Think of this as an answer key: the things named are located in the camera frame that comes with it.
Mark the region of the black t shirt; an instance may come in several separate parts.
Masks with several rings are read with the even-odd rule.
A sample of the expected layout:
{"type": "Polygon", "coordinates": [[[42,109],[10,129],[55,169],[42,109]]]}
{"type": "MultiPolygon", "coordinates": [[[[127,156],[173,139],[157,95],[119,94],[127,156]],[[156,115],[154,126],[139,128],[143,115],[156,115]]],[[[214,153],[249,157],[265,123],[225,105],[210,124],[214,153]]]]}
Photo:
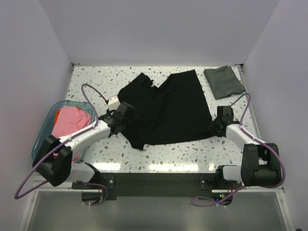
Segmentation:
{"type": "Polygon", "coordinates": [[[213,137],[212,115],[195,70],[171,74],[159,87],[141,73],[117,96],[135,108],[122,131],[134,149],[213,137]]]}

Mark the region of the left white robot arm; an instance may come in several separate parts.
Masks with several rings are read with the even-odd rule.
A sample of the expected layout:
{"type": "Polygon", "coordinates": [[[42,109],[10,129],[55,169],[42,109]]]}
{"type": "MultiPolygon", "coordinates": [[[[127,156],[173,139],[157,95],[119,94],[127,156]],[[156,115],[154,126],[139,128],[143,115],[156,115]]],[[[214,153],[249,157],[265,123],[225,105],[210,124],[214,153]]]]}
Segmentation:
{"type": "Polygon", "coordinates": [[[60,138],[46,137],[33,161],[33,169],[54,187],[65,181],[77,181],[89,189],[96,188],[100,183],[99,170],[88,163],[74,163],[73,156],[99,140],[120,133],[134,114],[135,108],[123,102],[75,133],[60,138]]]}

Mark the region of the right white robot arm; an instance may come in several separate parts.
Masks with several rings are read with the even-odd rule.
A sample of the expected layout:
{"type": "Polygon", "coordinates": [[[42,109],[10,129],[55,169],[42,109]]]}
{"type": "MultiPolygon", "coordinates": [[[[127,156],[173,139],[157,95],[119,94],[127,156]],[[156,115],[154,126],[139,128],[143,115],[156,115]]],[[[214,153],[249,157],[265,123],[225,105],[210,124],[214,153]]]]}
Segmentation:
{"type": "Polygon", "coordinates": [[[231,106],[218,106],[217,117],[208,127],[214,135],[232,141],[243,152],[238,165],[219,166],[215,171],[214,183],[226,189],[231,182],[244,186],[273,188],[283,180],[279,149],[274,143],[265,143],[253,136],[234,120],[231,106]]]}

